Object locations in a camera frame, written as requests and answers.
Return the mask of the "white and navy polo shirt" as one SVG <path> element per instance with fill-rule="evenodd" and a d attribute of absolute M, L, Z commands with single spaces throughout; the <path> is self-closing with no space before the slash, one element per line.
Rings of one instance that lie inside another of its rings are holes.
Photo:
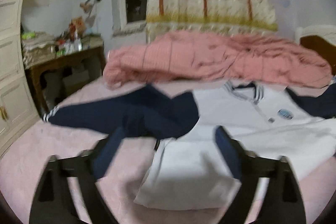
<path fill-rule="evenodd" d="M 215 89 L 168 97 L 146 85 L 127 94 L 55 107 L 45 122 L 104 134 L 123 129 L 128 138 L 159 142 L 134 202 L 162 210 L 198 210 L 228 205 L 238 191 L 234 158 L 219 140 L 225 130 L 246 149 L 289 158 L 304 178 L 335 153 L 335 90 L 300 97 L 227 81 Z"/>

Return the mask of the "pink bed sheet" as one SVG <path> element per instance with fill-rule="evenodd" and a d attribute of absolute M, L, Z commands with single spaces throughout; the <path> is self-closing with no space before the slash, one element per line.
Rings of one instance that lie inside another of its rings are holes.
<path fill-rule="evenodd" d="M 16 140 L 1 159 L 1 192 L 16 216 L 29 222 L 30 207 L 39 179 L 52 155 L 76 156 L 103 138 L 91 130 L 57 127 L 38 121 Z M 152 162 L 154 140 L 126 139 L 98 188 L 120 223 L 218 223 L 225 208 L 187 211 L 149 209 L 134 202 Z M 305 207 L 301 223 L 323 216 L 335 192 L 335 120 L 305 126 L 295 133 L 298 153 L 290 163 L 299 179 Z"/>

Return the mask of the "cream wardrobe cabinet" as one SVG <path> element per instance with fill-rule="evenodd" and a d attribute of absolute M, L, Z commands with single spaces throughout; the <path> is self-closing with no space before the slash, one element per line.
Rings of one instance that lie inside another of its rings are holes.
<path fill-rule="evenodd" d="M 38 119 L 21 45 L 23 0 L 1 0 L 1 156 Z"/>

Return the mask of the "dark wooden desk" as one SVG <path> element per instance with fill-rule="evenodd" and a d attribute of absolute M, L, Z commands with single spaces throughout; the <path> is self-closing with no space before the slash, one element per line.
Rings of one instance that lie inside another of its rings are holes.
<path fill-rule="evenodd" d="M 27 68 L 25 73 L 38 114 L 49 112 L 54 105 L 100 78 L 105 65 L 104 40 L 89 36 L 82 51 Z"/>

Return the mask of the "pink plaid quilt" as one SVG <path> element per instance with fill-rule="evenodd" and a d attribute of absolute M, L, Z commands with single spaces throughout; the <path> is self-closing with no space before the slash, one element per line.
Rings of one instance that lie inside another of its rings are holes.
<path fill-rule="evenodd" d="M 332 70 L 317 52 L 277 36 L 173 31 L 147 45 L 111 50 L 103 77 L 110 87 L 130 81 L 243 79 L 323 88 Z"/>

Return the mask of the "desk clutter pile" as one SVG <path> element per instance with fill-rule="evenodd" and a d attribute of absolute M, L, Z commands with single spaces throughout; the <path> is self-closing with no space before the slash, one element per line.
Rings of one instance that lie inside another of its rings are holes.
<path fill-rule="evenodd" d="M 83 17 L 71 19 L 60 36 L 46 32 L 23 32 L 21 34 L 22 56 L 25 69 L 72 53 L 103 47 L 100 34 L 94 34 L 85 25 Z"/>

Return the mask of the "brown wooden headboard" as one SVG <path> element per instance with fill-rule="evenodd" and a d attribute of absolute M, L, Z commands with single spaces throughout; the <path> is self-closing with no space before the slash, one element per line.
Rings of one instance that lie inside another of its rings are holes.
<path fill-rule="evenodd" d="M 316 51 L 321 57 L 323 57 L 330 64 L 332 73 L 335 75 L 335 45 L 329 43 L 327 40 L 317 35 L 301 37 L 300 44 L 305 48 Z"/>

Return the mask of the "wall mounted desk lamp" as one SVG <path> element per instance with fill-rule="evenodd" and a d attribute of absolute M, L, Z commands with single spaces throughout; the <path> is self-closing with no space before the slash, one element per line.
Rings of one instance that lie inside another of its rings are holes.
<path fill-rule="evenodd" d="M 85 2 L 80 3 L 80 8 L 84 11 L 85 14 L 91 13 L 94 5 L 101 2 L 101 0 L 86 0 Z"/>

